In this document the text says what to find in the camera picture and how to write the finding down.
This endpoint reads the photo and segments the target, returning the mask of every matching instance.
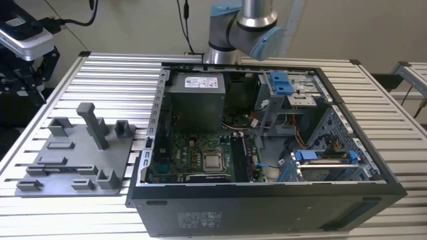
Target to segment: sticker label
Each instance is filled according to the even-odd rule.
[[[222,212],[178,212],[177,225],[180,229],[217,228],[220,227]]]
[[[250,127],[254,128],[254,127],[258,125],[258,122],[260,122],[260,121],[257,121],[257,120],[253,118],[253,120],[252,120],[252,122],[250,122]]]
[[[201,88],[201,89],[217,89],[218,80],[216,77],[198,77],[188,76],[185,77],[185,88]]]

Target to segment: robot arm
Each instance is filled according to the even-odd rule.
[[[204,63],[237,64],[238,51],[258,61],[274,53],[284,29],[276,26],[277,13],[272,3],[272,0],[241,0],[212,5]]]

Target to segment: blue plastic clip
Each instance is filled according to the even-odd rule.
[[[293,87],[289,83],[288,75],[284,72],[269,72],[269,83],[273,87],[273,93],[277,95],[292,95]]]

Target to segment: white label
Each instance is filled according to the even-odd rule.
[[[280,160],[278,160],[278,165],[282,166],[284,164],[285,164],[285,160],[284,160],[284,159],[280,159]]]
[[[252,120],[252,122],[250,122],[252,128],[254,128],[258,125],[258,122],[260,121],[257,121],[256,119]]]
[[[218,80],[216,77],[198,77],[188,76],[185,77],[185,88],[201,88],[201,89],[217,89]]]

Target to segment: aluminum extrusion table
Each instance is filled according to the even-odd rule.
[[[392,70],[427,98],[427,63],[400,61]]]
[[[149,238],[138,214],[134,209],[125,208],[124,202],[133,163],[144,145],[160,66],[161,62],[200,61],[198,56],[108,53],[90,53],[77,58],[0,162],[0,237],[32,240]],[[306,238],[400,240],[406,236],[405,239],[427,239],[427,132],[362,66],[348,60],[270,58],[258,62],[244,58],[241,61],[245,65],[321,68],[408,193],[349,233],[308,234]],[[106,124],[126,119],[137,127],[120,196],[14,197],[17,180],[25,175],[25,166],[33,162],[50,134],[46,129],[50,118],[68,117],[72,124],[82,124],[76,114],[80,102],[94,103],[94,114],[104,117]],[[301,236],[202,238],[293,239]]]

